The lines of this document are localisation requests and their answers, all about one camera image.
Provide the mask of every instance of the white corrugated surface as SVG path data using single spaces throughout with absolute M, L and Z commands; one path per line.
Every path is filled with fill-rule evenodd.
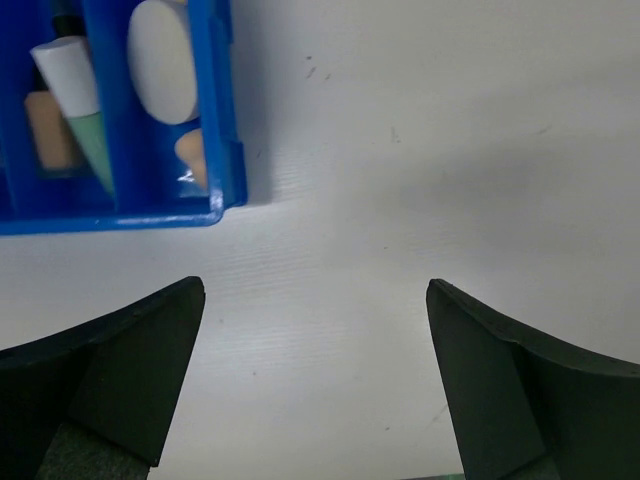
M 254 206 L 204 230 L 1 240 L 3 347 L 204 278 L 151 478 L 459 471 L 424 307 L 435 276 L 640 361 L 640 3 L 234 13 Z

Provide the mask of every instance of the white cylinder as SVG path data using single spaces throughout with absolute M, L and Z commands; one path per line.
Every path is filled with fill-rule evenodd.
M 85 37 L 62 37 L 38 45 L 31 56 L 67 118 L 100 111 L 96 77 Z

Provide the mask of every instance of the beige foam piece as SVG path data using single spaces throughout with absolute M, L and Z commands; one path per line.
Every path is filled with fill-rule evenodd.
M 178 125 L 199 116 L 189 16 L 184 5 L 145 0 L 129 21 L 127 55 L 133 86 L 156 120 Z
M 185 133 L 175 145 L 176 155 L 186 163 L 193 172 L 196 183 L 207 189 L 207 162 L 204 156 L 204 138 L 202 129 L 198 128 Z
M 51 92 L 31 92 L 24 105 L 42 168 L 66 170 L 86 163 Z

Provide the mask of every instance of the tan rounded piece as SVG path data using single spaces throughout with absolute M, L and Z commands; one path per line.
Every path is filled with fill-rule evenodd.
M 180 137 L 176 142 L 175 152 L 178 158 L 189 166 L 197 184 L 206 190 L 207 163 L 204 156 L 202 129 L 192 130 Z

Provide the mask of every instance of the blue plastic tray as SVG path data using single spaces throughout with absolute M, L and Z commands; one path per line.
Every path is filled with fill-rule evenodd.
M 55 38 L 49 0 L 0 1 L 0 235 L 205 226 L 247 200 L 236 132 L 229 46 L 230 0 L 190 0 L 201 116 L 184 125 L 155 121 L 129 76 L 129 18 L 141 0 L 81 0 L 104 115 L 115 185 L 112 198 L 87 171 L 43 173 L 24 108 L 33 90 L 29 50 Z M 184 133 L 201 126 L 209 190 L 188 181 L 175 156 Z

